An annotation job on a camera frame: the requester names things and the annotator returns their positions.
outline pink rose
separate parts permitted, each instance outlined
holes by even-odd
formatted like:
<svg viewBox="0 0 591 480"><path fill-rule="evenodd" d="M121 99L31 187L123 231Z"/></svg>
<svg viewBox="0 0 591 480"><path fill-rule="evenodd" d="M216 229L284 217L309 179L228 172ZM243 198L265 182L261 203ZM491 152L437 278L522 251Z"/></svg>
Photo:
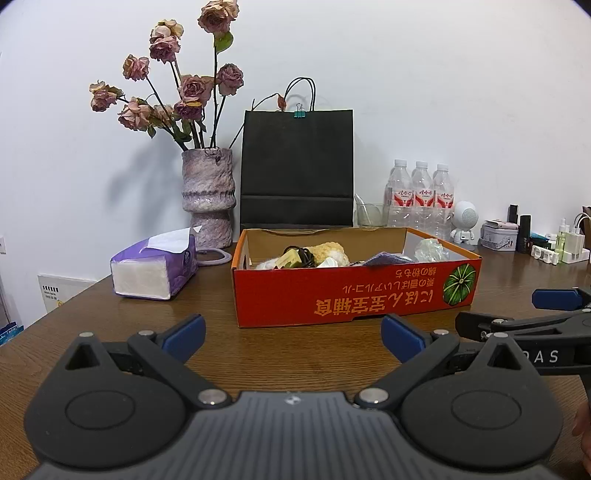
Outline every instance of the pink rose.
<svg viewBox="0 0 591 480"><path fill-rule="evenodd" d="M138 100L136 97L132 97L119 114L119 122L124 127L145 132L150 126L149 118L152 114L152 109L145 102L143 105L140 104L140 101L144 102L143 100Z"/></svg>
<svg viewBox="0 0 591 480"><path fill-rule="evenodd" d="M181 51L181 47L178 44L178 39L175 36L156 38L154 43L150 45L150 57L154 60L159 60L162 63L174 62L176 59L176 53Z"/></svg>
<svg viewBox="0 0 591 480"><path fill-rule="evenodd" d="M200 102L203 106L212 97L213 77L183 75L178 92L183 102Z"/></svg>
<svg viewBox="0 0 591 480"><path fill-rule="evenodd" d="M230 22L238 17L238 4L235 0L213 0L201 9L198 23L206 32L229 32Z"/></svg>
<svg viewBox="0 0 591 480"><path fill-rule="evenodd" d="M133 55L129 55L123 63L123 76L125 78L132 79L134 82L137 80L145 80L148 76L148 64L150 59L148 57L135 58Z"/></svg>
<svg viewBox="0 0 591 480"><path fill-rule="evenodd" d="M203 107L200 102L183 102L182 100L174 104L174 111L180 118L185 120L203 120Z"/></svg>
<svg viewBox="0 0 591 480"><path fill-rule="evenodd" d="M226 63L220 68L217 73L220 95L236 95L236 90L244 85L243 75L233 63Z"/></svg>
<svg viewBox="0 0 591 480"><path fill-rule="evenodd" d="M166 107L166 111L162 108L162 105L155 105L152 109L152 117L151 122L155 127L163 128L163 125L167 127L171 127L170 119L173 119L173 122L178 120L178 115L174 113L174 108L172 105L164 105Z"/></svg>
<svg viewBox="0 0 591 480"><path fill-rule="evenodd" d="M154 43L157 38L166 38L170 36L180 38L183 36L183 33L183 26L180 23L177 23L176 20L162 20L152 29L150 43Z"/></svg>
<svg viewBox="0 0 591 480"><path fill-rule="evenodd" d="M91 83L88 88L92 93L90 107L95 112L104 112L111 105L117 103L117 99L123 97L123 91L117 87L110 87L105 82Z"/></svg>

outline metal screw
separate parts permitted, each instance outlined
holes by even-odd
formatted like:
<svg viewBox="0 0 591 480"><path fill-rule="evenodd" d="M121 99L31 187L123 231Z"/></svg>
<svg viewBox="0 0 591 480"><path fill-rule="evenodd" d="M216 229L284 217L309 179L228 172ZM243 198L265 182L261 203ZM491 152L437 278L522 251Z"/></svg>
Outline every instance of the metal screw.
<svg viewBox="0 0 591 480"><path fill-rule="evenodd" d="M359 392L359 398L366 403L382 403L388 399L388 392L381 388L365 388Z"/></svg>
<svg viewBox="0 0 591 480"><path fill-rule="evenodd" d="M225 401L228 397L228 394L223 390L218 388L208 388L206 390L201 390L197 399L201 403L205 403L205 405L218 405Z"/></svg>

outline pumpkin illustration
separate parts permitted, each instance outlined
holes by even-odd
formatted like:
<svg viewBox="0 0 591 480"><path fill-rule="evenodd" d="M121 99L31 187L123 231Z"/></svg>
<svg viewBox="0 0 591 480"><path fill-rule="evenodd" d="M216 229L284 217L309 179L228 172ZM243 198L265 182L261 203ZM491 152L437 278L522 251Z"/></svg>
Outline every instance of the pumpkin illustration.
<svg viewBox="0 0 591 480"><path fill-rule="evenodd" d="M464 301L476 281L476 270L468 263L457 267L443 284L443 301L454 306Z"/></svg>

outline plastic bag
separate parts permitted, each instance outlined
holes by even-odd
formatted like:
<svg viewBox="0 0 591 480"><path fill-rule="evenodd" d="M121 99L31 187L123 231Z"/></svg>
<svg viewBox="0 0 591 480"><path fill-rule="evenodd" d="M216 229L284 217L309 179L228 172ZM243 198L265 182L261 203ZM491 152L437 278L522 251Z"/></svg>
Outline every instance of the plastic bag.
<svg viewBox="0 0 591 480"><path fill-rule="evenodd" d="M449 261L449 252L443 248L436 238L421 240L414 251L419 262L446 262Z"/></svg>

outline tissue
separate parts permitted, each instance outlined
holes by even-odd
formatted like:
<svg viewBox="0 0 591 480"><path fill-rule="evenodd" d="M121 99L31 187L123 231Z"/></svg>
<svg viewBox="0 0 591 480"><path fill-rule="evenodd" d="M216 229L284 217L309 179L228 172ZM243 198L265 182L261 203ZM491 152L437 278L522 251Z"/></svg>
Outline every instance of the tissue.
<svg viewBox="0 0 591 480"><path fill-rule="evenodd" d="M111 259L113 289L124 297L169 300L197 271L190 229L138 242Z"/></svg>

